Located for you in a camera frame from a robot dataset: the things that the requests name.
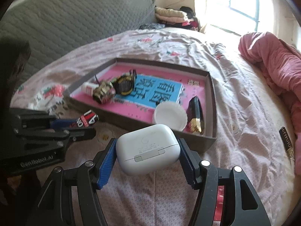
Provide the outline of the black yellow digital watch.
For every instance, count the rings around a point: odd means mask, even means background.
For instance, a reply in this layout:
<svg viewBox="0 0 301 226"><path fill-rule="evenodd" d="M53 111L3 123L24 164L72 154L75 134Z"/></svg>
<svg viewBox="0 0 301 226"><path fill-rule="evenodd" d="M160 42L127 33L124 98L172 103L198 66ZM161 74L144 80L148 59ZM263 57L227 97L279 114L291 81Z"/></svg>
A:
<svg viewBox="0 0 301 226"><path fill-rule="evenodd" d="M116 94L127 96L129 95L135 88L135 83L137 79L136 70L130 70L128 73L124 73L123 75L115 78L111 81Z"/></svg>

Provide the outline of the black gold lipstick box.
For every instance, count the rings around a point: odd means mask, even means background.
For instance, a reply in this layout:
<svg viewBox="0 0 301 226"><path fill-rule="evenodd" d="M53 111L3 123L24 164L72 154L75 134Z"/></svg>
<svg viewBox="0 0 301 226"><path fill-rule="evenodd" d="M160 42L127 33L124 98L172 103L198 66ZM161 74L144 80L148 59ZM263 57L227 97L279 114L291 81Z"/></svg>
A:
<svg viewBox="0 0 301 226"><path fill-rule="evenodd" d="M286 128L281 127L279 130L279 134L280 134L281 140L284 144L284 148L285 148L286 154L288 156L288 159L289 159L290 163L292 163L292 162L294 162L294 147L290 140L290 137L288 135Z"/></svg>

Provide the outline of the blue framed window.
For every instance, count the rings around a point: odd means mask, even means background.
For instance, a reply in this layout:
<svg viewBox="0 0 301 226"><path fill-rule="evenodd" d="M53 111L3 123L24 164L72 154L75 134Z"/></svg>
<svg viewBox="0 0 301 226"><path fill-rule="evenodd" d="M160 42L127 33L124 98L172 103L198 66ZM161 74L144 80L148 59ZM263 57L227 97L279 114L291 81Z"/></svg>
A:
<svg viewBox="0 0 301 226"><path fill-rule="evenodd" d="M254 32L259 25L260 0L206 0L210 24L236 35Z"/></svg>

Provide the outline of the cream curtain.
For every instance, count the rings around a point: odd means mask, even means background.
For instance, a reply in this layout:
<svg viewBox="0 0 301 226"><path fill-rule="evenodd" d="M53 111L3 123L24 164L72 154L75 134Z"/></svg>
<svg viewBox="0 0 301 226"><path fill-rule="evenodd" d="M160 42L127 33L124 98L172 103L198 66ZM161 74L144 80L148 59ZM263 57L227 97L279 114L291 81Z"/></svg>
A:
<svg viewBox="0 0 301 226"><path fill-rule="evenodd" d="M194 0L194 11L199 23L199 31L203 34L209 27L209 9L207 0Z"/></svg>

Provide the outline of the red white black packet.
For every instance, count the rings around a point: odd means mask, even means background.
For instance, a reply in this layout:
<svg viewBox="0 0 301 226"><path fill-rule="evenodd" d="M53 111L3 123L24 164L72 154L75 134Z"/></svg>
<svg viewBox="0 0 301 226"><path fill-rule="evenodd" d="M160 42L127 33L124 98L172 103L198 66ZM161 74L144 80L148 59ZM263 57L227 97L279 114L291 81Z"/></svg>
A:
<svg viewBox="0 0 301 226"><path fill-rule="evenodd" d="M98 120L99 116L92 110L89 110L81 115L75 123L79 128L86 128L94 125Z"/></svg>

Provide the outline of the grey cardboard box tray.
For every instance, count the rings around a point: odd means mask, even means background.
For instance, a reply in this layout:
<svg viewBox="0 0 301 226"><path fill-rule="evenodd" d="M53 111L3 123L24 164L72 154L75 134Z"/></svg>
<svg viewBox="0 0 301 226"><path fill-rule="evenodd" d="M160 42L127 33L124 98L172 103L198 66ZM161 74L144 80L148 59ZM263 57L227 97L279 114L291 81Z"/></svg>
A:
<svg viewBox="0 0 301 226"><path fill-rule="evenodd" d="M84 75L64 91L63 95L68 106L81 112L91 109L100 116L101 121L127 131L135 131L152 125L153 108L137 102L126 102L122 99L101 105L81 91L84 82L93 82L95 79L109 80L129 72L131 69L137 70L138 74L143 76L156 76L181 83L183 92L179 98L184 109L188 108L189 101L194 96L199 98L203 110L203 134L193 134L189 128L185 128L183 131L175 131L175 135L178 138L184 138L192 150L200 153L208 150L216 140L217 115L213 82L210 73L202 69L150 60L112 59Z"/></svg>

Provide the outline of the pink and blue book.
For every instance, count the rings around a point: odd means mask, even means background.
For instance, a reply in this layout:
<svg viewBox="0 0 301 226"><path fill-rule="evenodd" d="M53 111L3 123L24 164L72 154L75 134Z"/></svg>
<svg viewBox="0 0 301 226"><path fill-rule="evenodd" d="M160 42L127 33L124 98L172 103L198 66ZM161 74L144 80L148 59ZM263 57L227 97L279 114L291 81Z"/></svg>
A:
<svg viewBox="0 0 301 226"><path fill-rule="evenodd" d="M129 96L117 95L109 102L99 104L82 91L82 85L86 82L111 81L133 69L137 71L137 79ZM172 64L156 67L125 62L107 63L74 82L64 95L75 109L84 111L91 108L101 120L127 130L152 124L155 108L162 101L178 103L187 110L189 101L197 96L203 114L212 112L208 74L185 66L175 70Z"/></svg>

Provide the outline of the grey quilted headboard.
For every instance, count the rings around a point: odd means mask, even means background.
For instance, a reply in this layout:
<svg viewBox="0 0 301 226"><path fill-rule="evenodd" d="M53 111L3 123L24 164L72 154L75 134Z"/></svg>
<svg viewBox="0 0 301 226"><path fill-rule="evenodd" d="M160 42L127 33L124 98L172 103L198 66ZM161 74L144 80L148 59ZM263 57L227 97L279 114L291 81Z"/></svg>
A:
<svg viewBox="0 0 301 226"><path fill-rule="evenodd" d="M16 86L68 52L156 22L155 0L26 0L1 19L1 35L29 42Z"/></svg>

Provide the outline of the white plastic lid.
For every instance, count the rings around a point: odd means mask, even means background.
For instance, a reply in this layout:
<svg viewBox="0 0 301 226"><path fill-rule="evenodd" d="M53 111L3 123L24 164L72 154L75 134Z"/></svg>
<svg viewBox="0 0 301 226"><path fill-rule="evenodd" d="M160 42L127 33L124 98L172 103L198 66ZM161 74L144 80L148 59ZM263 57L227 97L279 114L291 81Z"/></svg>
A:
<svg viewBox="0 0 301 226"><path fill-rule="evenodd" d="M154 124L164 124L176 131L183 131L188 117L185 109L175 102L162 102L157 105L153 113Z"/></svg>

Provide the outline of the white earbuds case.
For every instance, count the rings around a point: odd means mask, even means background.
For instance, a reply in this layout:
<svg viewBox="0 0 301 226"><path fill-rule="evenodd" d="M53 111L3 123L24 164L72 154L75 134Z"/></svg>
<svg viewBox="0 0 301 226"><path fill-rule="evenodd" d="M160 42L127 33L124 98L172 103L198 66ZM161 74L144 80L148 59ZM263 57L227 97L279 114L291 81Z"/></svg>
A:
<svg viewBox="0 0 301 226"><path fill-rule="evenodd" d="M139 176L174 164L181 148L173 131L155 124L120 136L116 155L121 170L128 176Z"/></svg>

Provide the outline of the folded clothes pile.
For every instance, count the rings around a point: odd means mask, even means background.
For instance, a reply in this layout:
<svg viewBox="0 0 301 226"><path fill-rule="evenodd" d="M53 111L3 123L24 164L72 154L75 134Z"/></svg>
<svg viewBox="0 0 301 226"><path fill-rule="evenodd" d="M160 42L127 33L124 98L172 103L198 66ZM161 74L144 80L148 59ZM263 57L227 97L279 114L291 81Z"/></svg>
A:
<svg viewBox="0 0 301 226"><path fill-rule="evenodd" d="M179 10L155 7L155 17L166 27L176 27L192 31L201 31L201 25L190 7L182 6Z"/></svg>

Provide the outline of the black and gold lipstick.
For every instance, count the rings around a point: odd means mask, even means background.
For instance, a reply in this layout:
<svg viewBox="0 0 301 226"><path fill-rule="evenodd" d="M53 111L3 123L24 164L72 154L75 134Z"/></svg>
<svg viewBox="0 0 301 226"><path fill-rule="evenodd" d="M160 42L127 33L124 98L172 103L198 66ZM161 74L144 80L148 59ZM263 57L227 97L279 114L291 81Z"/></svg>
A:
<svg viewBox="0 0 301 226"><path fill-rule="evenodd" d="M187 116L189 131L202 135L204 133L204 116L200 100L197 96L189 101Z"/></svg>

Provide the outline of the pink floral bed sheet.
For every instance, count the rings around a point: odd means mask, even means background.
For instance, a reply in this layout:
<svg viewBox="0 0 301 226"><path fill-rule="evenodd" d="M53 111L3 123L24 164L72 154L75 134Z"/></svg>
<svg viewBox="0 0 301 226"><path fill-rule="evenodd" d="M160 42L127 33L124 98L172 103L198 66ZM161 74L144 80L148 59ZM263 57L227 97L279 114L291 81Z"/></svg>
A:
<svg viewBox="0 0 301 226"><path fill-rule="evenodd" d="M265 79L219 43L168 30L127 31L73 50L28 79L12 107L62 109L51 87L69 87L114 58L137 58L208 71L217 108L217 139L202 158L222 168L239 165L256 189L272 225L282 225L300 197L300 178L279 129L293 134L290 114ZM179 163L144 176L126 176L116 164L98 193L109 225L187 225L197 192Z"/></svg>

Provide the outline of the pink rolled blanket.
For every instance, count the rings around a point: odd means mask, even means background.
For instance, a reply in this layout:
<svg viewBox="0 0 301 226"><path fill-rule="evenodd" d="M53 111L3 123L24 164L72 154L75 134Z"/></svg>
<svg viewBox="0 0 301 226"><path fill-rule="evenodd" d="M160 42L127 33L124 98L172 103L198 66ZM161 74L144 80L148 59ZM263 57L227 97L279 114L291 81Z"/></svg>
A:
<svg viewBox="0 0 301 226"><path fill-rule="evenodd" d="M262 71L270 88L281 96L291 112L296 134L300 133L300 53L270 32L248 33L238 50Z"/></svg>

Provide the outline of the small white tube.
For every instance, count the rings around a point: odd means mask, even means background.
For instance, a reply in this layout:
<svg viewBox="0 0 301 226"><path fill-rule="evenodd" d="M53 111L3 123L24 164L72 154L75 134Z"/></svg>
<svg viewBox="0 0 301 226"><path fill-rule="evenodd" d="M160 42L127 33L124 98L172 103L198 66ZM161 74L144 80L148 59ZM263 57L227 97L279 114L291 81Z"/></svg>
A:
<svg viewBox="0 0 301 226"><path fill-rule="evenodd" d="M99 87L98 84L91 83L91 82L84 82L81 85L81 92L83 92L86 95L93 96L93 92L95 89Z"/></svg>

